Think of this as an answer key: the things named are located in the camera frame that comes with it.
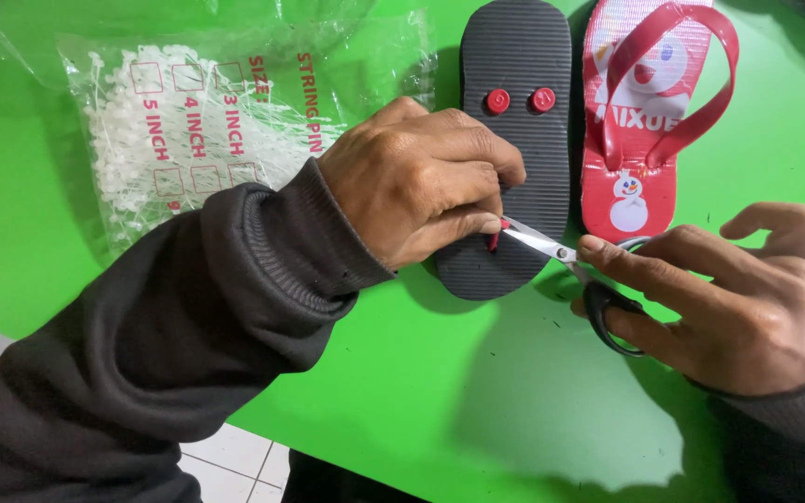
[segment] hand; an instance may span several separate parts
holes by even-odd
[[[319,167],[365,246],[394,270],[499,232],[499,182],[526,178],[511,143],[462,111],[429,114],[410,97],[345,132]]]
[[[772,233],[758,250],[725,241],[761,229]],[[679,225],[635,253],[583,236],[581,259],[682,316],[675,323],[660,323],[608,309],[608,328],[689,378],[721,391],[755,396],[804,387],[805,205],[752,204],[719,234],[725,239]],[[581,299],[572,309],[585,313]]]

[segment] green table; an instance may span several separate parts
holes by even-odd
[[[482,3],[331,8],[389,16],[429,6],[438,104],[451,107],[457,45]],[[4,31],[16,45],[22,36],[32,57],[53,50],[53,39],[32,33],[70,31],[70,22],[103,34],[175,32],[241,26],[253,10],[241,0],[183,0],[164,12],[149,0],[35,4],[0,2],[27,11],[36,32]],[[584,4],[557,2],[572,19],[585,18]],[[285,0],[283,15],[312,14],[308,6]],[[675,216],[711,230],[752,201],[805,202],[805,17],[770,0],[719,7],[742,40],[738,88],[723,120],[680,156]],[[1,54],[0,331],[24,337],[102,270],[106,254],[72,98]],[[695,106],[724,75],[714,46]],[[423,267],[404,269],[363,293],[313,371],[282,377],[230,422],[437,502],[728,500],[703,395],[653,360],[602,346],[558,296],[577,291],[553,263],[518,292],[468,303]]]

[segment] dark gray sleeve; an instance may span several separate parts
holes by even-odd
[[[805,389],[759,399],[711,397],[724,466],[742,503],[805,503]]]
[[[3,353],[0,501],[198,503],[179,442],[312,367],[357,291],[392,277],[314,161],[171,219]]]

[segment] tile floor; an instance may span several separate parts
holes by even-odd
[[[0,335],[0,356],[12,339]],[[179,466],[198,478],[206,503],[280,503],[288,448],[224,424],[207,440],[182,444]]]

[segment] snowman print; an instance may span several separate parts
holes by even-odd
[[[632,233],[648,222],[648,203],[641,197],[641,182],[629,176],[628,170],[620,172],[614,184],[614,197],[611,206],[611,223],[624,233]]]
[[[607,95],[607,64],[611,54],[617,50],[617,41],[607,40],[605,30],[599,30],[596,36],[598,46],[593,51],[598,73],[602,84],[598,86],[595,101],[617,107],[642,109],[645,116],[664,116],[681,119],[688,109],[690,96],[680,93],[675,96],[661,96],[677,85],[688,69],[688,52],[685,44],[678,37],[666,35],[651,51],[643,55],[639,63],[623,76],[622,83],[614,92],[614,98]]]

